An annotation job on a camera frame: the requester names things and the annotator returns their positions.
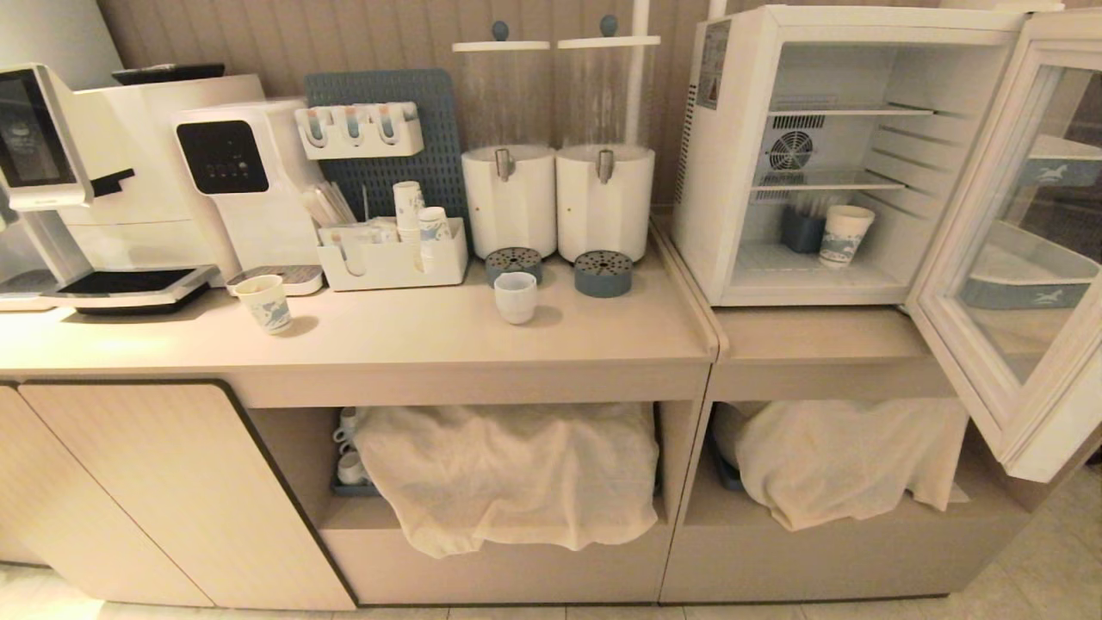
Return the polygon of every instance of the white cloth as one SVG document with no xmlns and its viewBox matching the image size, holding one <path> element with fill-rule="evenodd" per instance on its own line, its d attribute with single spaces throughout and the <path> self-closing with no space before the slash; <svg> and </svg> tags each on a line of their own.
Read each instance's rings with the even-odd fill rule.
<svg viewBox="0 0 1102 620">
<path fill-rule="evenodd" d="M 484 541 L 623 544 L 658 521 L 650 404 L 371 407 L 355 444 L 432 557 Z"/>
<path fill-rule="evenodd" d="M 955 399 L 721 404 L 720 453 L 790 531 L 892 511 L 905 490 L 944 511 L 968 413 Z"/>
</svg>

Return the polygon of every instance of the pegboard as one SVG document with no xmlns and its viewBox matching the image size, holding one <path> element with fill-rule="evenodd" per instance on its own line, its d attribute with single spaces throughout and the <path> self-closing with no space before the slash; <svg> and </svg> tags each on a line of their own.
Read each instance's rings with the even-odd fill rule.
<svg viewBox="0 0 1102 620">
<path fill-rule="evenodd" d="M 325 177 L 341 186 L 353 213 L 364 219 L 364 191 L 371 217 L 395 215 L 392 186 L 421 183 L 429 206 L 442 206 L 449 217 L 462 217 L 471 244 L 471 219 L 463 184 L 460 128 L 452 77 L 444 69 L 315 73 L 305 77 L 306 104 L 339 106 L 413 101 L 421 119 L 424 150 L 410 156 L 321 160 Z"/>
</svg>

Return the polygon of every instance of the fridge door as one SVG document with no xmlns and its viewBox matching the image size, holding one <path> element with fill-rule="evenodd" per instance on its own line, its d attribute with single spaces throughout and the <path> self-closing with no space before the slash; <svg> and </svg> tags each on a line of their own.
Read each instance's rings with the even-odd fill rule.
<svg viewBox="0 0 1102 620">
<path fill-rule="evenodd" d="M 1102 424 L 1102 11 L 1035 15 L 908 298 L 993 454 L 1048 482 Z"/>
</svg>

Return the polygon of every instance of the white organizer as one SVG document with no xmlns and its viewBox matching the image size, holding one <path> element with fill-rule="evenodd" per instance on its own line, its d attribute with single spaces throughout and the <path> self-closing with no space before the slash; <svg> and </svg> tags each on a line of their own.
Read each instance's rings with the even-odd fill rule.
<svg viewBox="0 0 1102 620">
<path fill-rule="evenodd" d="M 364 273 L 348 270 L 342 248 L 320 246 L 317 257 L 333 290 L 371 290 L 381 287 L 439 286 L 463 282 L 467 270 L 467 236 L 462 217 L 449 217 L 452 238 L 420 242 L 359 243 L 346 251 L 356 257 Z M 422 246 L 432 260 L 423 261 Z"/>
<path fill-rule="evenodd" d="M 311 117 L 317 119 L 321 138 L 314 137 Z M 295 110 L 294 120 L 310 159 L 409 156 L 424 149 L 421 119 L 412 101 L 318 106 Z M 387 122 L 389 131 L 383 129 Z"/>
</svg>

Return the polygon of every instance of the sticker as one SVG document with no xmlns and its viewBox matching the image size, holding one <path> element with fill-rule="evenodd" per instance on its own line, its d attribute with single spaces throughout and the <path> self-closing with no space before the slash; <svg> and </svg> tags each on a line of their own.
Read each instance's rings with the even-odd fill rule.
<svg viewBox="0 0 1102 620">
<path fill-rule="evenodd" d="M 696 105 L 716 109 L 720 102 L 720 83 L 723 80 L 723 61 L 727 56 L 727 35 L 731 20 L 715 22 L 704 30 L 704 53 L 700 58 L 700 88 Z"/>
</svg>

